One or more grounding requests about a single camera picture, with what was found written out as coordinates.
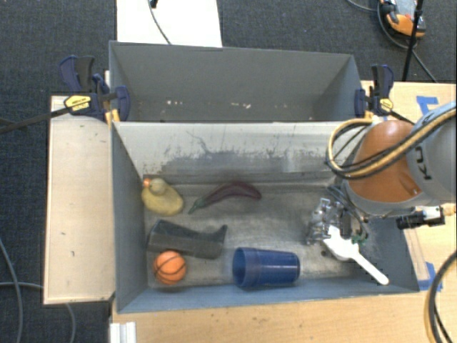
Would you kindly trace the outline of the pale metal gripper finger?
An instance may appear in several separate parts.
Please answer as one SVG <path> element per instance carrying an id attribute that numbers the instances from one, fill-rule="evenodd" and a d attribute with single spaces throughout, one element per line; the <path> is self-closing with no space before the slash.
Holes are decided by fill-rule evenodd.
<path id="1" fill-rule="evenodd" d="M 335 201 L 327 198 L 320 198 L 317 207 L 311 213 L 312 225 L 337 225 L 338 207 Z"/>
<path id="2" fill-rule="evenodd" d="M 330 238 L 331 235 L 328 233 L 328 228 L 325 226 L 308 226 L 305 231 L 305 245 L 314 245 Z"/>

